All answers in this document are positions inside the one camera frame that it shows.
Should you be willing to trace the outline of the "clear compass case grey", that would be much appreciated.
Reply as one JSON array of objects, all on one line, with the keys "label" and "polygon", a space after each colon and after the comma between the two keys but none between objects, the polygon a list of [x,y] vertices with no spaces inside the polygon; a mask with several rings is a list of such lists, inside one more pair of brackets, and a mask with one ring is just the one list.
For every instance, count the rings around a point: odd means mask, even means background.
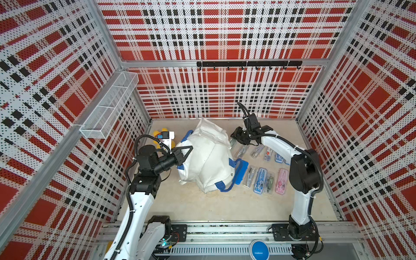
[{"label": "clear compass case grey", "polygon": [[251,158],[253,158],[253,159],[258,158],[260,156],[260,154],[262,153],[263,149],[264,149],[264,145],[256,146],[250,154]]}]

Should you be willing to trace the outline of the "white canvas cartoon bag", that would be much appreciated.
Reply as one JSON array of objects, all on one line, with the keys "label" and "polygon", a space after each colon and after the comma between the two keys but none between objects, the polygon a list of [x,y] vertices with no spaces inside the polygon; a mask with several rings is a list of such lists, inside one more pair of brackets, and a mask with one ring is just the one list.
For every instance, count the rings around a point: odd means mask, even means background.
[{"label": "white canvas cartoon bag", "polygon": [[181,146],[193,146],[186,161],[177,167],[181,185],[195,183],[205,194],[217,190],[229,192],[233,188],[236,163],[224,129],[202,118],[176,145]]}]

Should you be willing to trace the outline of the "blue plastic pencil case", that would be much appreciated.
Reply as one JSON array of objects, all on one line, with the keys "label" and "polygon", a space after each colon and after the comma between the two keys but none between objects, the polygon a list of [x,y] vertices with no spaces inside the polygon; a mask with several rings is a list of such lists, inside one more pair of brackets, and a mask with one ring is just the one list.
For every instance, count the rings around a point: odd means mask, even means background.
[{"label": "blue plastic pencil case", "polygon": [[245,160],[242,160],[241,158],[238,158],[236,161],[236,167],[235,167],[235,184],[240,185],[241,182],[244,179],[244,176],[248,170],[249,163]]}]

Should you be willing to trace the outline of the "clear case red accents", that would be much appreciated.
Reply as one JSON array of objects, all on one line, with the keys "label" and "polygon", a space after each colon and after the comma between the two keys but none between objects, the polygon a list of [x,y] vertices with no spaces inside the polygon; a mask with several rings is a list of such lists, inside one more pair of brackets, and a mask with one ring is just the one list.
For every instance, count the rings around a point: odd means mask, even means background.
[{"label": "clear case red accents", "polygon": [[266,151],[265,151],[265,154],[264,154],[264,157],[263,157],[263,160],[266,161],[266,162],[269,162],[269,161],[271,161],[272,157],[273,157],[273,150],[270,147],[267,147]]}]

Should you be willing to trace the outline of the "clear compass case small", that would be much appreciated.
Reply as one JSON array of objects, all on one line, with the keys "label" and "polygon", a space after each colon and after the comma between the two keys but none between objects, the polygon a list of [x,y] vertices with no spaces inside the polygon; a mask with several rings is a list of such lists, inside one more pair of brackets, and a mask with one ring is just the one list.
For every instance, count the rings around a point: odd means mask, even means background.
[{"label": "clear compass case small", "polygon": [[257,167],[255,166],[249,166],[248,170],[245,174],[245,181],[243,182],[243,186],[246,188],[251,188],[253,179],[255,177],[255,174],[257,173]]}]

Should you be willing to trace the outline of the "blue compass case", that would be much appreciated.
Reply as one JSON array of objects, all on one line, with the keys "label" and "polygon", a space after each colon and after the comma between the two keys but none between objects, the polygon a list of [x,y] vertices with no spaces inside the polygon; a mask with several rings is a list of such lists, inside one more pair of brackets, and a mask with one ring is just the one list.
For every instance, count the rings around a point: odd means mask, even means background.
[{"label": "blue compass case", "polygon": [[276,163],[284,163],[285,159],[279,155],[278,153],[275,153],[275,162]]},{"label": "blue compass case", "polygon": [[264,191],[267,178],[267,169],[260,167],[257,171],[257,177],[253,184],[253,192],[255,194],[261,195]]}]

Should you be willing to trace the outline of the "clear case green refill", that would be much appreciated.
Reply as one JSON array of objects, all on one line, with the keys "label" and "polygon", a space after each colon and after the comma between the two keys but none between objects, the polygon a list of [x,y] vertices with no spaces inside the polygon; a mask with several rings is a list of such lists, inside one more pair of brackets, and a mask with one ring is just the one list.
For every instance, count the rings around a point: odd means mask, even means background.
[{"label": "clear case green refill", "polygon": [[265,178],[264,192],[268,195],[272,194],[275,188],[275,173],[268,172]]}]

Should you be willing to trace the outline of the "pink compass set case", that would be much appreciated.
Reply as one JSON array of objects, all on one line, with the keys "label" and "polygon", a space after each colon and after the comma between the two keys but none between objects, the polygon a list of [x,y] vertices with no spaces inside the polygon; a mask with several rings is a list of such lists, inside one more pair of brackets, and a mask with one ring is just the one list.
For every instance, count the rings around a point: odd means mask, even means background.
[{"label": "pink compass set case", "polygon": [[284,195],[287,188],[289,171],[286,169],[280,169],[278,174],[277,183],[275,186],[275,192],[279,195]]}]

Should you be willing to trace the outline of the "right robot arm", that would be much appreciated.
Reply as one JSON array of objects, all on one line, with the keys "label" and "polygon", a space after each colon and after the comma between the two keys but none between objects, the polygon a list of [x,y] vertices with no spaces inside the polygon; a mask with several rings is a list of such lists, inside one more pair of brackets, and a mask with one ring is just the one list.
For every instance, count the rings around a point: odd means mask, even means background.
[{"label": "right robot arm", "polygon": [[313,149],[303,149],[291,143],[267,125],[261,126],[255,114],[250,114],[242,103],[237,105],[244,114],[245,128],[236,128],[231,137],[242,145],[251,145],[255,141],[290,161],[288,179],[296,192],[289,215],[288,235],[294,241],[300,241],[313,230],[317,235],[317,225],[312,218],[313,200],[324,188],[318,154]]}]

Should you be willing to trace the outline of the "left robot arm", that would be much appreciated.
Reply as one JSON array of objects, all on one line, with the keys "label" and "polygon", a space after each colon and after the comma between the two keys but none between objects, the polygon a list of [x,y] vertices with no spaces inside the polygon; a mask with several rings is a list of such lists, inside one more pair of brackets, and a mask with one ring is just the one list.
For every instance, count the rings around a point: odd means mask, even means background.
[{"label": "left robot arm", "polygon": [[125,171],[128,209],[105,260],[148,260],[159,242],[170,238],[169,216],[157,216],[149,224],[145,220],[162,182],[161,174],[183,165],[192,150],[192,146],[169,148],[148,134],[135,140],[134,158]]}]

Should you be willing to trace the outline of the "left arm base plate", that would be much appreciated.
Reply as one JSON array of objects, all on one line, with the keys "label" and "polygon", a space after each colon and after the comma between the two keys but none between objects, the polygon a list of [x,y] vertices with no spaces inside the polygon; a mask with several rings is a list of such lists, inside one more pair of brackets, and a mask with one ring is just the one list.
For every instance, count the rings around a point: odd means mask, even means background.
[{"label": "left arm base plate", "polygon": [[185,242],[187,237],[187,228],[186,224],[169,224],[165,228],[165,235],[163,237],[163,241],[169,242]]}]

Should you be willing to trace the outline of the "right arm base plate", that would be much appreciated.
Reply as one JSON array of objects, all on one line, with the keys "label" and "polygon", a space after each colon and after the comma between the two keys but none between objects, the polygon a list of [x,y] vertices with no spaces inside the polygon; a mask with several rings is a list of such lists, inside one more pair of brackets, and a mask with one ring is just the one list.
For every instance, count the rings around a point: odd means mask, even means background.
[{"label": "right arm base plate", "polygon": [[319,239],[317,231],[311,222],[305,225],[289,224],[273,224],[271,232],[274,241],[315,241]]}]

